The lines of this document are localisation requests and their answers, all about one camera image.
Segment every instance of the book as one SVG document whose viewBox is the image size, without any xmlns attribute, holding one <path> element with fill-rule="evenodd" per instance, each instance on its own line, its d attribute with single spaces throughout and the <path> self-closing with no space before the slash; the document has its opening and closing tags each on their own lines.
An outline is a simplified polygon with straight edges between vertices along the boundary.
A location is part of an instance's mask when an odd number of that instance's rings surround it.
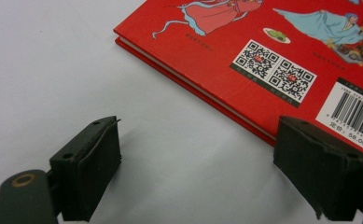
<svg viewBox="0 0 363 224">
<path fill-rule="evenodd" d="M 146 0 L 114 32 L 271 145 L 290 116 L 363 152 L 363 1 Z"/>
</svg>

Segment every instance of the illustration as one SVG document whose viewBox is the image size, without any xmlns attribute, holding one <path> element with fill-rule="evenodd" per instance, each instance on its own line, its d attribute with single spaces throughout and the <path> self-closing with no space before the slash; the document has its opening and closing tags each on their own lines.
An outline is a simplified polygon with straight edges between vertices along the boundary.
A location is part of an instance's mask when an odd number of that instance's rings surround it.
<svg viewBox="0 0 363 224">
<path fill-rule="evenodd" d="M 157 34 L 166 31 L 170 24 L 186 24 L 198 35 L 208 35 L 215 29 L 225 26 L 233 21 L 244 18 L 249 11 L 256 10 L 262 0 L 209 0 L 196 1 L 181 7 L 184 21 L 167 21 L 162 30 L 152 33 L 155 39 Z"/>
<path fill-rule="evenodd" d="M 273 30 L 271 28 L 263 28 L 263 32 L 265 32 L 265 34 L 272 38 L 275 41 L 278 41 L 280 43 L 284 43 L 284 44 L 289 44 L 291 43 L 291 40 L 282 32 L 280 31 L 276 31 Z"/>
<path fill-rule="evenodd" d="M 358 16 L 347 13 L 344 16 L 325 10 L 309 14 L 273 9 L 291 22 L 297 30 L 309 37 L 321 40 L 327 45 L 355 44 L 363 40 L 363 30 L 356 25 Z"/>
</svg>

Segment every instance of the white table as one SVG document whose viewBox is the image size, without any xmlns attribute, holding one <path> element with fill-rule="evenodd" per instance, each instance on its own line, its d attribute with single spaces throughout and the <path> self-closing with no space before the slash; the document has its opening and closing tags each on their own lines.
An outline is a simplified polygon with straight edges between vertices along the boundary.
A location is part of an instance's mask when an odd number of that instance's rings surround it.
<svg viewBox="0 0 363 224">
<path fill-rule="evenodd" d="M 123 160 L 91 223 L 329 223 L 272 147 L 114 44 L 142 3 L 0 0 L 0 184 L 47 171 L 91 121 L 116 115 Z"/>
</svg>

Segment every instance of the barcode sticker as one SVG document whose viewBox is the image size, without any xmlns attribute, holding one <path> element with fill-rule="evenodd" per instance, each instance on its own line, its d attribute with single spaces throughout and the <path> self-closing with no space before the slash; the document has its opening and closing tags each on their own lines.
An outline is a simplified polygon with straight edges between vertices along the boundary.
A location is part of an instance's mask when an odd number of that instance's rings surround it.
<svg viewBox="0 0 363 224">
<path fill-rule="evenodd" d="M 363 148 L 363 89 L 340 78 L 316 119 Z"/>
</svg>

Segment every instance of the black clamp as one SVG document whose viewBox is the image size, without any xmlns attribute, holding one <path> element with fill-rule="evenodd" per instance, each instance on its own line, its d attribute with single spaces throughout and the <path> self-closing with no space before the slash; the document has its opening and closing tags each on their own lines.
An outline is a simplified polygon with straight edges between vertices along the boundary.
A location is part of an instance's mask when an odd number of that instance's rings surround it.
<svg viewBox="0 0 363 224">
<path fill-rule="evenodd" d="M 120 165 L 118 120 L 98 119 L 50 158 L 47 173 L 30 170 L 0 187 L 0 224 L 89 221 Z"/>
<path fill-rule="evenodd" d="M 281 117 L 274 164 L 329 220 L 363 213 L 363 153 L 304 120 Z"/>
</svg>

